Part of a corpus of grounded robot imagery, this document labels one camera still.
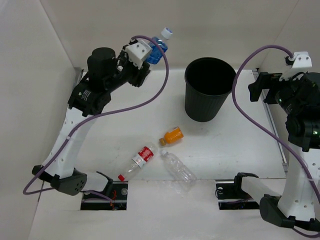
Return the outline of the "red label plastic bottle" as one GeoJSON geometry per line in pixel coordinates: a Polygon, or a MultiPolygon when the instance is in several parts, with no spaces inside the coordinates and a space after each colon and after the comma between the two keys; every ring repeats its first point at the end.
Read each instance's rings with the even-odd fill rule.
{"type": "Polygon", "coordinates": [[[154,143],[149,142],[145,144],[130,158],[128,164],[124,170],[120,172],[117,178],[121,182],[127,182],[135,177],[142,170],[142,168],[154,158],[157,151],[158,147],[154,143]]]}

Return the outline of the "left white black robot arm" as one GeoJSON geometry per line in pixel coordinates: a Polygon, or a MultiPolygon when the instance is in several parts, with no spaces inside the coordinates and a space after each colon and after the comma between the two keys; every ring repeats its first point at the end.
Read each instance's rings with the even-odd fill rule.
{"type": "Polygon", "coordinates": [[[112,195],[111,179],[100,172],[84,173],[75,168],[84,140],[111,101],[111,94],[129,83],[140,87],[149,74],[146,59],[152,48],[141,41],[125,45],[119,55],[99,47],[87,59],[88,71],[74,87],[67,102],[64,123],[50,155],[32,174],[60,193],[75,196],[94,191],[100,199],[112,195]]]}

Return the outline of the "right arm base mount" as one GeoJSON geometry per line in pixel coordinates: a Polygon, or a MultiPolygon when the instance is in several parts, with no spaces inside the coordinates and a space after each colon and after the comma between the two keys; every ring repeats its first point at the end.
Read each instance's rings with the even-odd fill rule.
{"type": "Polygon", "coordinates": [[[259,204],[246,192],[235,187],[233,179],[215,181],[219,210],[258,210],[259,204]]]}

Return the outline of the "orange juice bottle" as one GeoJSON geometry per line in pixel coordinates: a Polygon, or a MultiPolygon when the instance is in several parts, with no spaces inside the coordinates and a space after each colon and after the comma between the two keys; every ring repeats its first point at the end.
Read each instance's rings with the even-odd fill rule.
{"type": "Polygon", "coordinates": [[[177,126],[170,131],[166,132],[162,138],[159,139],[161,146],[174,144],[184,137],[181,129],[177,126]]]}

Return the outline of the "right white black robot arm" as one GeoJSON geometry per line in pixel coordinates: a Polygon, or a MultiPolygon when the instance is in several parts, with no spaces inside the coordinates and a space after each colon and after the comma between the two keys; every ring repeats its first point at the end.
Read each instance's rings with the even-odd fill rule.
{"type": "Polygon", "coordinates": [[[278,104],[287,114],[289,144],[281,145],[294,158],[288,165],[282,195],[265,186],[257,175],[245,172],[235,176],[231,190],[238,198],[250,196],[259,205],[264,221],[318,234],[320,220],[315,206],[320,202],[320,75],[300,71],[282,80],[280,73],[262,72],[248,89],[251,102],[267,90],[264,102],[278,104]]]}

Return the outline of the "black ribbed plastic bin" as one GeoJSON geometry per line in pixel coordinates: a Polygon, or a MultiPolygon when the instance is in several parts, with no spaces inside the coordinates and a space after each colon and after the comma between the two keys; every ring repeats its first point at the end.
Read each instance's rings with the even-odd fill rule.
{"type": "Polygon", "coordinates": [[[236,71],[215,57],[193,60],[185,69],[186,114],[196,122],[209,122],[232,92],[236,71]]]}

